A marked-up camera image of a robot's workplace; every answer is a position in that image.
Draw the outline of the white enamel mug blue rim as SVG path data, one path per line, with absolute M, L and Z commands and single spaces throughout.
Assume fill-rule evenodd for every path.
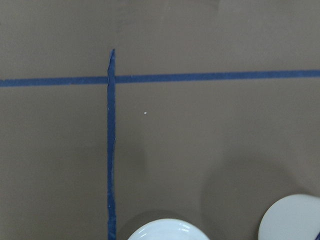
M 318 240 L 320 238 L 320 198 L 293 194 L 281 198 L 263 215 L 259 240 Z

